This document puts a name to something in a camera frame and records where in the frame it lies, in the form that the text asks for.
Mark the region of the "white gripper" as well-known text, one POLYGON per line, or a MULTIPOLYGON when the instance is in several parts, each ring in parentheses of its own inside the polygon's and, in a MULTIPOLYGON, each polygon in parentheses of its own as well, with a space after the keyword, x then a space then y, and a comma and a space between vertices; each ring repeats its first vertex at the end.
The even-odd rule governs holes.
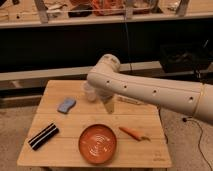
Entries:
POLYGON ((100 100, 103 101, 107 113, 112 114, 114 112, 114 100, 112 99, 114 97, 114 93, 101 88, 97 88, 96 93, 100 100))

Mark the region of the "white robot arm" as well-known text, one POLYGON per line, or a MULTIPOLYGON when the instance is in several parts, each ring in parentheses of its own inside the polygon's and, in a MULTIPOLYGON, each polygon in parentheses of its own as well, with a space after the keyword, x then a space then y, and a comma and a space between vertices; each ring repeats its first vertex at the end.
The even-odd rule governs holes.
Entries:
POLYGON ((89 71, 87 81, 105 97, 116 93, 213 125, 213 85, 125 75, 119 68, 119 59, 105 54, 89 71))

